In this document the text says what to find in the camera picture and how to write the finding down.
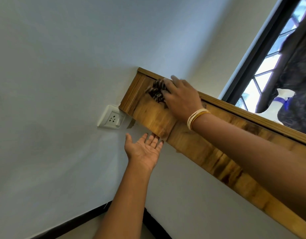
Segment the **open palm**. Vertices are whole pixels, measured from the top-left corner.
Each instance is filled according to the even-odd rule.
[[[140,162],[153,170],[163,147],[163,141],[158,144],[160,138],[154,133],[148,139],[147,136],[148,134],[145,133],[136,143],[133,143],[131,135],[127,133],[124,149],[129,160]]]

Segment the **wrist band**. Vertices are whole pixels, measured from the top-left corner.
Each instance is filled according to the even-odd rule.
[[[194,112],[187,120],[187,127],[189,130],[192,130],[192,125],[193,125],[193,122],[195,121],[195,119],[203,114],[206,114],[206,113],[210,113],[209,110],[207,110],[206,108],[203,108],[203,109],[199,109],[197,110],[196,112]]]

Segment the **dark curtain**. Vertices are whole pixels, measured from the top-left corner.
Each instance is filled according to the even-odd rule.
[[[287,127],[306,133],[306,16],[298,28],[288,36],[281,48],[275,71],[259,99],[256,112],[265,111],[277,96],[277,88],[295,93],[289,103],[278,112],[278,119]]]

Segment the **outlet cover plate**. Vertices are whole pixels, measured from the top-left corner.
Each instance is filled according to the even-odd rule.
[[[121,126],[125,115],[126,114],[118,107],[114,105],[107,105],[98,122],[98,127],[118,129]]]

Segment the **forearm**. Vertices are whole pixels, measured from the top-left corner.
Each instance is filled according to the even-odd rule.
[[[150,175],[140,164],[129,162],[94,239],[140,238]]]
[[[306,159],[211,114],[197,118],[193,130],[306,220]]]

